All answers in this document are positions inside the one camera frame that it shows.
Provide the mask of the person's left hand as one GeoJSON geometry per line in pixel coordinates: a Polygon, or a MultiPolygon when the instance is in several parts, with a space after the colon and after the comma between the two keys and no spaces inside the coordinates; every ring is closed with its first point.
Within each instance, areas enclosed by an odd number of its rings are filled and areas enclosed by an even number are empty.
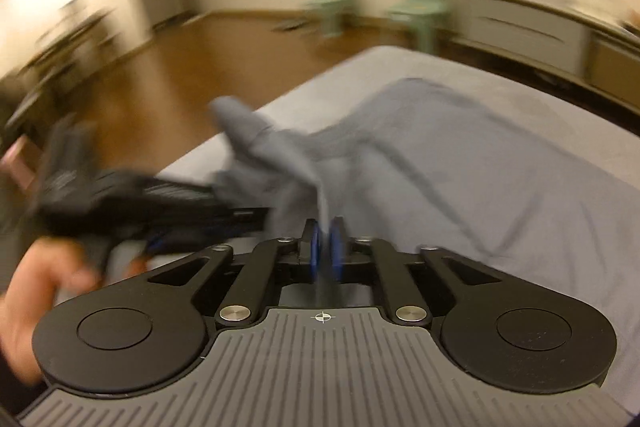
{"type": "Polygon", "coordinates": [[[41,381],[32,335],[58,292],[81,295],[101,283],[101,275],[75,241],[40,237],[28,248],[1,296],[1,353],[21,384],[34,387],[41,381]]]}

